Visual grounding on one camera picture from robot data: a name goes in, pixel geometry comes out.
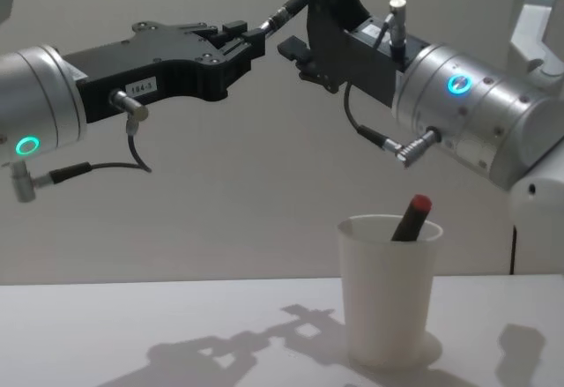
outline gray wall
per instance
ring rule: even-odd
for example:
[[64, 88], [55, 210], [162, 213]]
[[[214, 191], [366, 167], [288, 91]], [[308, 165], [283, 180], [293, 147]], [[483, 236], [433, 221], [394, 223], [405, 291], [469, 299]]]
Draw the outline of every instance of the gray wall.
[[[38, 43], [63, 53], [130, 36], [130, 24], [233, 19], [260, 23], [285, 0], [15, 0], [0, 53]], [[382, 15], [388, 0], [363, 0]], [[409, 0], [409, 27], [502, 65], [512, 0]], [[276, 42], [220, 103], [154, 104], [138, 136], [154, 175], [100, 171], [17, 205], [0, 175], [0, 283], [314, 277], [338, 273], [335, 226], [354, 214], [402, 212], [414, 193], [447, 232], [441, 273], [508, 273], [507, 197], [438, 152], [406, 172], [347, 125], [341, 96], [299, 82]], [[406, 140], [389, 110], [354, 93], [363, 122]], [[124, 120], [31, 162], [39, 174], [129, 158]]]

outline white paper cup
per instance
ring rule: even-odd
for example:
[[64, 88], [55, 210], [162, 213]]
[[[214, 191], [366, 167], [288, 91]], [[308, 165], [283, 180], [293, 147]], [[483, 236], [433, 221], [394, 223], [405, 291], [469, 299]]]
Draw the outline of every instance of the white paper cup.
[[419, 363], [442, 228], [417, 242], [390, 239], [401, 217], [365, 215], [338, 226], [349, 356], [376, 368]]

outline white table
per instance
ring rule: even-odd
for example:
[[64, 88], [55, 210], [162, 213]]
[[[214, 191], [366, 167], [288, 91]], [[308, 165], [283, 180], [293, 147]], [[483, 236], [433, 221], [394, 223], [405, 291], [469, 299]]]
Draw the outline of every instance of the white table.
[[342, 323], [338, 279], [0, 287], [0, 386], [564, 386], [561, 276], [436, 279], [408, 373], [350, 369]]

